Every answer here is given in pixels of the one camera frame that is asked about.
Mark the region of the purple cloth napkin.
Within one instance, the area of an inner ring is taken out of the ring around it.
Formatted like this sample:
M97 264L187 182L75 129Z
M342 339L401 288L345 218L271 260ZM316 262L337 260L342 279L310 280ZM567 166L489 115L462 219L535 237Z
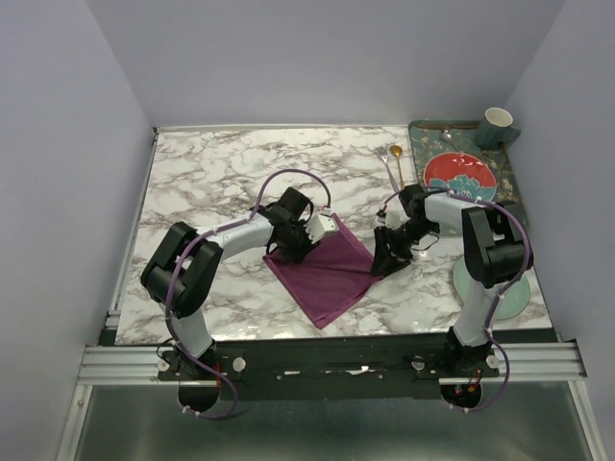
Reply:
M263 261L292 299L319 329L353 307L372 285L373 256L337 215L338 232L328 236L300 263L283 260L278 251Z

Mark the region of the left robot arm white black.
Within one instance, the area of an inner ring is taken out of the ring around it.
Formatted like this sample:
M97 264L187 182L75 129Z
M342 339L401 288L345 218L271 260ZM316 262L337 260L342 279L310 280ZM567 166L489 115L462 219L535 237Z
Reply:
M246 216L199 232L185 222L166 233L140 276L150 298L164 310L169 332L184 348L181 369L193 379L206 377L213 357L213 339L201 312L218 266L254 248L280 250L301 262L316 247L308 237L302 215L313 216L314 204L289 187L269 205L257 205Z

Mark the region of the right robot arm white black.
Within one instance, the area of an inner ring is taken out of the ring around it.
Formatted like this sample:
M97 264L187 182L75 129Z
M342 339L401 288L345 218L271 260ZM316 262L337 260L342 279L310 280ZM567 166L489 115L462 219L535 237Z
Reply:
M464 376L484 361L495 344L492 326L505 292L533 264L528 234L516 216L515 202L494 203L464 197L451 189L419 184L394 194L407 220L395 229L385 224L388 204L377 212L371 275L387 277L408 266L411 246L442 227L459 232L471 282L461 313L447 333L444 369Z

